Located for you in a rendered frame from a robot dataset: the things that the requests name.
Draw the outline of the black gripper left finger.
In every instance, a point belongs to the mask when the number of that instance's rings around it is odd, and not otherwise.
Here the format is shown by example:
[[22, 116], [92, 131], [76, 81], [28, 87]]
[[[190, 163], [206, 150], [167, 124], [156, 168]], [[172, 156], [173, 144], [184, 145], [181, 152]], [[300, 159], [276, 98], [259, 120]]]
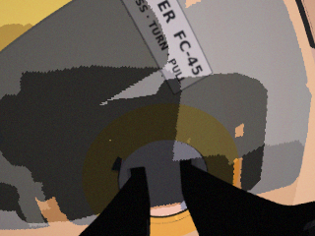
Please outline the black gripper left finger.
[[145, 166], [138, 166], [103, 212], [79, 236], [150, 236]]

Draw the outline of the peach rectangular panel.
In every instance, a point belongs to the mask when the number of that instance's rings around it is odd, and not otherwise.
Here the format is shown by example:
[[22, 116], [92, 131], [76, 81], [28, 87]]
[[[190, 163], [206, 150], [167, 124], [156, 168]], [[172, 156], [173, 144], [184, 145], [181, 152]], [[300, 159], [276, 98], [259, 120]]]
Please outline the peach rectangular panel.
[[315, 201], [315, 64], [295, 0], [72, 0], [0, 51], [0, 236], [79, 236], [121, 160], [179, 141], [208, 173]]

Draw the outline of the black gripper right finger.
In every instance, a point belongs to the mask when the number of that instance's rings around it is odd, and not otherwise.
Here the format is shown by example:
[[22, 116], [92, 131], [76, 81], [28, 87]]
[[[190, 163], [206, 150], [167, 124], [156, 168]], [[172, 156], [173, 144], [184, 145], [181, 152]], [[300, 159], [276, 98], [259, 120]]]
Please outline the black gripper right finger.
[[198, 236], [315, 236], [315, 201], [281, 205], [180, 162], [181, 193]]

